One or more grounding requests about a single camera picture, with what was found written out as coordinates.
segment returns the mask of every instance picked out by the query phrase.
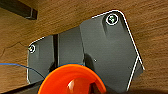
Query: black strip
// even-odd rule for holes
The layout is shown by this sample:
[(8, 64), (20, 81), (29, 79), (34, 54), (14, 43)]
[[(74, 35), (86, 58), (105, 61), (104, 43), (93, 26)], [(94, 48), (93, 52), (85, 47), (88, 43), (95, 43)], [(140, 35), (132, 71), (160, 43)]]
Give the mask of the black strip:
[(0, 7), (29, 20), (37, 19), (37, 11), (18, 0), (0, 0)]
[(31, 90), (32, 88), (36, 87), (36, 86), (40, 86), (42, 84), (43, 80), (42, 81), (39, 81), (39, 82), (36, 82), (34, 84), (30, 84), (30, 85), (27, 85), (27, 86), (24, 86), (24, 87), (21, 87), (21, 88), (17, 88), (17, 89), (14, 89), (14, 90), (11, 90), (11, 91), (8, 91), (8, 92), (5, 92), (5, 93), (1, 93), (1, 94), (14, 94), (14, 93), (19, 93), (19, 92), (22, 92), (22, 91), (25, 91), (25, 90)]
[(53, 42), (54, 42), (54, 62), (55, 68), (58, 68), (58, 34), (53, 35)]

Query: beige background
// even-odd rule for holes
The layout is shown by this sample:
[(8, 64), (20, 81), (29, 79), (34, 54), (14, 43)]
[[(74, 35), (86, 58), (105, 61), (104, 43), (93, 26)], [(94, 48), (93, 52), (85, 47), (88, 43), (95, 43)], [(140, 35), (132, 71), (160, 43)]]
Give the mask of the beige background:
[[(38, 10), (27, 20), (0, 8), (0, 63), (27, 65), (32, 41), (78, 26), (84, 20), (117, 9), (125, 14), (146, 70), (130, 90), (168, 91), (167, 0), (20, 0)], [(0, 92), (27, 85), (26, 69), (0, 66)]]

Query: orange cap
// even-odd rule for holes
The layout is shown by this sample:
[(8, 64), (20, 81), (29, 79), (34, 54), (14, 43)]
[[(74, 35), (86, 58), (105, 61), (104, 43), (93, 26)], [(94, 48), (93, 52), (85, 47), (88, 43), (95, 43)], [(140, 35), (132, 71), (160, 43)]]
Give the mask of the orange cap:
[(38, 94), (88, 94), (91, 83), (95, 83), (101, 93), (106, 92), (102, 80), (91, 69), (68, 64), (52, 71), (41, 84)]

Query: screw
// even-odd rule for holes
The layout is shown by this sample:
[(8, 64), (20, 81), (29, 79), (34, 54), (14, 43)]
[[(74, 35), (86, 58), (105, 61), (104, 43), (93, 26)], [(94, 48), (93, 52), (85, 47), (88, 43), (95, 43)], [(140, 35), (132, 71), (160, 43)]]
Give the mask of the screw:
[(116, 14), (110, 14), (107, 18), (106, 18), (106, 22), (109, 25), (115, 25), (118, 22), (118, 16)]
[(97, 60), (96, 60), (96, 59), (94, 59), (94, 61), (96, 62)]
[(29, 49), (30, 53), (35, 52), (35, 46), (34, 45), (30, 45), (30, 47), (28, 49)]

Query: wood grain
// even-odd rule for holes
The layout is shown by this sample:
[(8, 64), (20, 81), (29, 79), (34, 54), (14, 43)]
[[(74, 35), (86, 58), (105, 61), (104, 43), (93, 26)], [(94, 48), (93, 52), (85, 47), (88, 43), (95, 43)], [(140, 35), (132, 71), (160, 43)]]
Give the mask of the wood grain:
[[(32, 41), (66, 31), (92, 16), (117, 9), (125, 14), (146, 68), (140, 77), (132, 81), (130, 90), (168, 92), (167, 0), (20, 1), (38, 10), (38, 19), (30, 21), (0, 9), (0, 55), (5, 49), (0, 62), (27, 65), (25, 46)], [(27, 85), (26, 69), (0, 66), (0, 92), (24, 85)]]

